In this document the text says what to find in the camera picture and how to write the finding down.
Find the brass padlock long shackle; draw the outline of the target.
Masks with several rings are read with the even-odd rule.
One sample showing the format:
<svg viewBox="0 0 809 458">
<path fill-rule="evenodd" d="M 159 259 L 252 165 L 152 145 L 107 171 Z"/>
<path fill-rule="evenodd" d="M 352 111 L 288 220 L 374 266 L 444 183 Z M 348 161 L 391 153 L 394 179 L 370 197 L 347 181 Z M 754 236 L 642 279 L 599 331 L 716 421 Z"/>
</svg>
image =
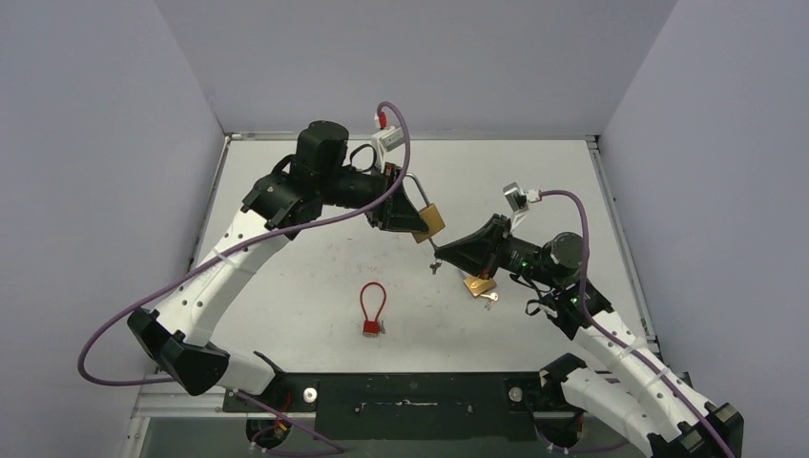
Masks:
<svg viewBox="0 0 809 458">
<path fill-rule="evenodd" d="M 426 223 L 427 231 L 423 233 L 413 233 L 412 237 L 417 243 L 428 241 L 433 248 L 437 248 L 438 245 L 433 240 L 433 237 L 441 232 L 446 227 L 446 224 L 438 210 L 438 207 L 428 198 L 421 181 L 414 174 L 407 173 L 406 176 L 415 183 L 418 192 L 425 203 L 425 206 L 419 211 L 419 216 L 422 221 Z"/>
</svg>

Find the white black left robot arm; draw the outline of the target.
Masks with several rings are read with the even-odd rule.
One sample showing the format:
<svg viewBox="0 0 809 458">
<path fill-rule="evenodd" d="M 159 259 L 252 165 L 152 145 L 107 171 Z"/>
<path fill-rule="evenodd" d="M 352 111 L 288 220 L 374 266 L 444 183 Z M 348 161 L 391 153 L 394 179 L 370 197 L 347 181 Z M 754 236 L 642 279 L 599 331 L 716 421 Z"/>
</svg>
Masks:
<svg viewBox="0 0 809 458">
<path fill-rule="evenodd" d="M 302 228 L 321 219 L 326 206 L 366 216 L 381 231 L 425 235 L 427 222 L 408 199 L 405 166 L 386 153 L 407 143 L 400 127 L 382 127 L 371 137 L 371 167 L 347 162 L 349 132 L 319 120 L 299 133 L 295 150 L 259 178 L 219 241 L 189 279 L 171 287 L 152 310 L 138 307 L 127 325 L 157 365 L 197 396 L 214 386 L 246 391 L 269 411 L 284 398 L 279 368 L 254 353 L 240 356 L 211 341 L 218 322 L 261 267 Z"/>
</svg>

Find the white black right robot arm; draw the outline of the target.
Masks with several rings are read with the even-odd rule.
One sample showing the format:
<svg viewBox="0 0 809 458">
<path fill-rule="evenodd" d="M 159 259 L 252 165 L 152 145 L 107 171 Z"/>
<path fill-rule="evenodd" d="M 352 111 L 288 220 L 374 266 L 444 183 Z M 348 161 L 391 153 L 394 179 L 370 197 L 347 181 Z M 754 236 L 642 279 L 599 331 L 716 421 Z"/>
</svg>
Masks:
<svg viewBox="0 0 809 458">
<path fill-rule="evenodd" d="M 539 372 L 539 395 L 553 409 L 574 406 L 621 434 L 647 457 L 739 457 L 744 420 L 673 373 L 580 274 L 584 241 L 563 232 L 543 245 L 511 233 L 493 215 L 474 233 L 435 247 L 438 260 L 481 280 L 505 270 L 536 291 L 533 300 L 573 343 L 616 378 L 607 381 L 567 353 Z"/>
</svg>

